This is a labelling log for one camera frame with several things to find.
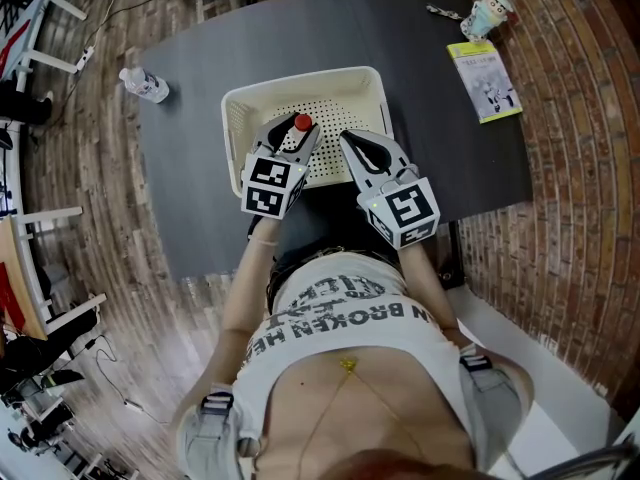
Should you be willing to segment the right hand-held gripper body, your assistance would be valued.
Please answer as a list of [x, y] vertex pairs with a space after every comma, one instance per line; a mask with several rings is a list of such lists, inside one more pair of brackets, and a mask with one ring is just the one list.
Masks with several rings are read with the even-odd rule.
[[433, 236], [440, 210], [426, 177], [415, 165], [376, 182], [357, 196], [368, 223], [394, 249], [404, 249]]

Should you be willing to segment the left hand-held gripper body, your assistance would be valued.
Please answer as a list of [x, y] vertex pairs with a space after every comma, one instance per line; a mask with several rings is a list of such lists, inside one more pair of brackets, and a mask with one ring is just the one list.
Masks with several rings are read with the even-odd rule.
[[248, 154], [242, 175], [241, 210], [283, 219], [299, 198], [307, 174], [306, 165]]

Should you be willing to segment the red-capped white bottle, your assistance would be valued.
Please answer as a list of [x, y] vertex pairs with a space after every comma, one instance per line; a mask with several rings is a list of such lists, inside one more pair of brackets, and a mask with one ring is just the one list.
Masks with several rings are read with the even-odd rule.
[[281, 154], [298, 152], [306, 142], [306, 137], [313, 126], [313, 120], [308, 114], [298, 114], [294, 118], [293, 127], [285, 135], [279, 152]]

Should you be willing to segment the cream perforated plastic basket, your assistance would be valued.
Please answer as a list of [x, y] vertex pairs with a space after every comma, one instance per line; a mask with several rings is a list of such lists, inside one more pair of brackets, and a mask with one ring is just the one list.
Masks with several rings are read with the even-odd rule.
[[308, 114], [320, 127], [309, 162], [308, 188], [352, 180], [339, 145], [345, 129], [394, 137], [382, 79], [369, 66], [317, 71], [233, 89], [221, 102], [232, 191], [241, 195], [241, 171], [261, 125], [280, 115]]

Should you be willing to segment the clear plastic water bottle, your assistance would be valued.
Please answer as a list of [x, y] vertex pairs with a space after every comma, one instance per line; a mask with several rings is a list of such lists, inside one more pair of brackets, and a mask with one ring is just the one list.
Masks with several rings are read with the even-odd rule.
[[142, 67], [123, 68], [119, 72], [119, 79], [128, 92], [156, 104], [165, 100], [170, 93], [164, 79], [156, 77]]

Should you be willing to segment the person's left forearm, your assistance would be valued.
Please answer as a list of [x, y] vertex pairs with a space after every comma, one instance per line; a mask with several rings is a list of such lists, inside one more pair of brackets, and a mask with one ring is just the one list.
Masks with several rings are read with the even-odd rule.
[[278, 220], [263, 218], [253, 229], [224, 306], [218, 343], [199, 380], [202, 394], [215, 383], [233, 383], [241, 369], [248, 343], [266, 311], [266, 288], [280, 226]]

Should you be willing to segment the person's right forearm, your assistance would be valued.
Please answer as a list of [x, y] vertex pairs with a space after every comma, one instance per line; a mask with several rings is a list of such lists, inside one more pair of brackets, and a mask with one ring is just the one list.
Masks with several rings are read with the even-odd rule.
[[466, 346], [467, 340], [422, 244], [418, 242], [400, 249], [398, 257], [409, 296], [428, 310], [449, 341], [459, 347]]

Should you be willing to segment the black case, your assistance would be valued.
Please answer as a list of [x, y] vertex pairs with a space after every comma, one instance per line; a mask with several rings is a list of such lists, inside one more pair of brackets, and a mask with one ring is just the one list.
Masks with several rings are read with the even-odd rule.
[[436, 232], [436, 271], [444, 290], [465, 284], [459, 226], [451, 221], [438, 226]]

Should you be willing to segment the dark grey table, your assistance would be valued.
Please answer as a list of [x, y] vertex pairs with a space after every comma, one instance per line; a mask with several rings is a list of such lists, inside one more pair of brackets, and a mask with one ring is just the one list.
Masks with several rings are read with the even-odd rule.
[[169, 96], [140, 105], [152, 207], [173, 278], [228, 273], [250, 222], [231, 188], [221, 103], [233, 89], [369, 66], [388, 128], [425, 175], [446, 221], [533, 197], [519, 119], [479, 122], [447, 46], [458, 26], [427, 5], [471, 0], [267, 0], [193, 26], [146, 51]]

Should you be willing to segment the yellow-green book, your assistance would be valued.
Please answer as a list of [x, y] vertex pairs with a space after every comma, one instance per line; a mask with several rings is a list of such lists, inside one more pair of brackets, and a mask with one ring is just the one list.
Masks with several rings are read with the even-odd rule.
[[506, 67], [490, 41], [454, 43], [447, 46], [447, 51], [481, 124], [523, 111]]

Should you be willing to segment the white printed t-shirt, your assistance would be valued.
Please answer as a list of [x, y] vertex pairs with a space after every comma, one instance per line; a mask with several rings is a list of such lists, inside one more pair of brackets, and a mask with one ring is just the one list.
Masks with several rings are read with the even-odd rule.
[[354, 347], [393, 348], [411, 355], [435, 381], [464, 429], [472, 430], [459, 349], [429, 312], [402, 295], [357, 299], [337, 293], [273, 315], [250, 338], [233, 384], [239, 436], [261, 436], [272, 387], [289, 366], [308, 356]]

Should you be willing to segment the cartoon figurine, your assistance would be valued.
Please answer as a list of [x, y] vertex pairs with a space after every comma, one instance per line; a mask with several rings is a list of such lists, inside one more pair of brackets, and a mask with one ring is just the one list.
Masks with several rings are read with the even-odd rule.
[[475, 1], [470, 14], [460, 23], [461, 32], [472, 43], [483, 42], [512, 13], [514, 7], [510, 0]]

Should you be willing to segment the person's chest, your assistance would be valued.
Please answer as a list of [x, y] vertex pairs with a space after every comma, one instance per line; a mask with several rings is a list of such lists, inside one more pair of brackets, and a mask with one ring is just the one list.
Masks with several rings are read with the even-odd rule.
[[470, 469], [470, 439], [409, 354], [360, 347], [288, 367], [265, 418], [256, 480], [326, 480], [350, 466], [414, 459]]

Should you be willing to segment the wooden table with white legs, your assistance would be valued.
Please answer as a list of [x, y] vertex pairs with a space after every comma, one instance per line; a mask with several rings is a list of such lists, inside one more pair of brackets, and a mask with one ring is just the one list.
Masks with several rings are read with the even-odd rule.
[[107, 300], [106, 295], [100, 293], [47, 322], [51, 300], [43, 294], [30, 249], [33, 235], [27, 232], [26, 225], [75, 217], [82, 213], [81, 207], [68, 207], [30, 214], [14, 214], [0, 220], [0, 263], [6, 267], [9, 286], [24, 317], [23, 324], [16, 324], [10, 315], [7, 316], [7, 321], [18, 333], [46, 340], [52, 332], [89, 310], [99, 309]]

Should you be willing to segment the white desk with red graphic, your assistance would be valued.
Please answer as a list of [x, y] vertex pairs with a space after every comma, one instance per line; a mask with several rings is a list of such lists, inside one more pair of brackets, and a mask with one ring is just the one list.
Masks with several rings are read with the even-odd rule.
[[0, 41], [0, 81], [10, 79], [15, 72], [30, 73], [31, 61], [70, 74], [78, 72], [76, 64], [35, 49], [44, 14], [50, 5], [60, 8], [78, 20], [85, 21], [87, 18], [84, 11], [67, 0], [32, 0], [5, 38]]

